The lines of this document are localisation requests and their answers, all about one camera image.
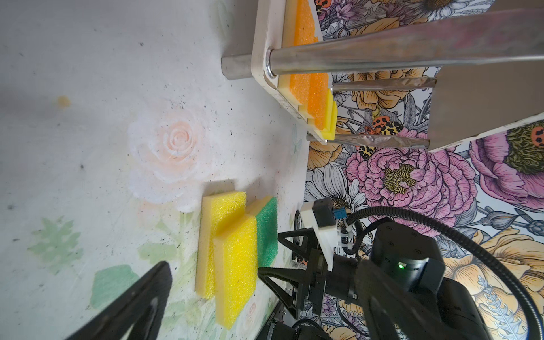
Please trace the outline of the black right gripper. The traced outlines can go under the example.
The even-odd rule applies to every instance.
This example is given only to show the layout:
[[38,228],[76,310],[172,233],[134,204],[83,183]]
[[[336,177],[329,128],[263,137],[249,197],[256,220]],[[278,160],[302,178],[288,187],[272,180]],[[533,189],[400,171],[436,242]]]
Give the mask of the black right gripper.
[[311,303],[313,313],[322,312],[325,294],[336,297],[348,304],[359,303],[355,274],[357,261],[334,255],[330,271],[317,242],[314,230],[306,228],[281,232],[278,241],[298,258],[307,261],[306,269],[258,268],[259,279],[283,303],[294,318],[299,318],[306,303]]

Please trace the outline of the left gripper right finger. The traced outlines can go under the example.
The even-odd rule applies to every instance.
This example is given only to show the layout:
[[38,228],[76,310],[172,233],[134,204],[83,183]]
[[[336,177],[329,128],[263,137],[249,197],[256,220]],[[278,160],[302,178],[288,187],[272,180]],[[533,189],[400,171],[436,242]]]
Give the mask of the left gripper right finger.
[[451,338],[440,318],[438,298],[430,290],[406,292],[369,260],[358,262],[354,282],[372,339],[398,339],[395,327],[409,339]]

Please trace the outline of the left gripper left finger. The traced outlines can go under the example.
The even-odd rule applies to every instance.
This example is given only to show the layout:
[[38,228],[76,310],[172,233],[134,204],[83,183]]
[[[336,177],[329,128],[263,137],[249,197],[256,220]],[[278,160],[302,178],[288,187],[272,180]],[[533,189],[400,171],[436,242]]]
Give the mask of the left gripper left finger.
[[156,339],[172,286],[168,262],[159,262],[70,339]]

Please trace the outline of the orange top sponge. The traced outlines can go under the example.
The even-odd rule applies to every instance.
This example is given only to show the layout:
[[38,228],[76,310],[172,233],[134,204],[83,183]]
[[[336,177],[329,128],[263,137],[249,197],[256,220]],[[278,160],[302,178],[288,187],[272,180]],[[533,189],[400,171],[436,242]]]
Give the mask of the orange top sponge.
[[313,126],[317,130],[322,130],[324,127],[327,104],[331,101],[333,101],[332,92],[326,87],[317,88],[310,94],[307,112],[313,119]]

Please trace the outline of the yellow top stack sponge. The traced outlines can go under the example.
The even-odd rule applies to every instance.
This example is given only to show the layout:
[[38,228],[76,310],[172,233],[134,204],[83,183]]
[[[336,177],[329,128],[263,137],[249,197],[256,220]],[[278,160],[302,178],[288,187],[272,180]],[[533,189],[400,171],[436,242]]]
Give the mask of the yellow top stack sponge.
[[244,214],[214,239],[216,322],[231,329],[256,289],[256,218]]

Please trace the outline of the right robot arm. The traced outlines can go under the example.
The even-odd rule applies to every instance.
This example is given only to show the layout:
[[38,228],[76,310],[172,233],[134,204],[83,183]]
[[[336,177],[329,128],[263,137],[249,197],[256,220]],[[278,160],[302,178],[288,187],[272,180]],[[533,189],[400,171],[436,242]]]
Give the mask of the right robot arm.
[[286,310],[299,318],[306,304],[320,314],[325,296],[362,307],[373,339],[489,339],[490,332],[467,288],[445,276],[436,241],[383,218],[371,256],[336,255],[328,267],[310,229],[279,234],[279,242],[307,259],[306,269],[261,267],[258,276]]

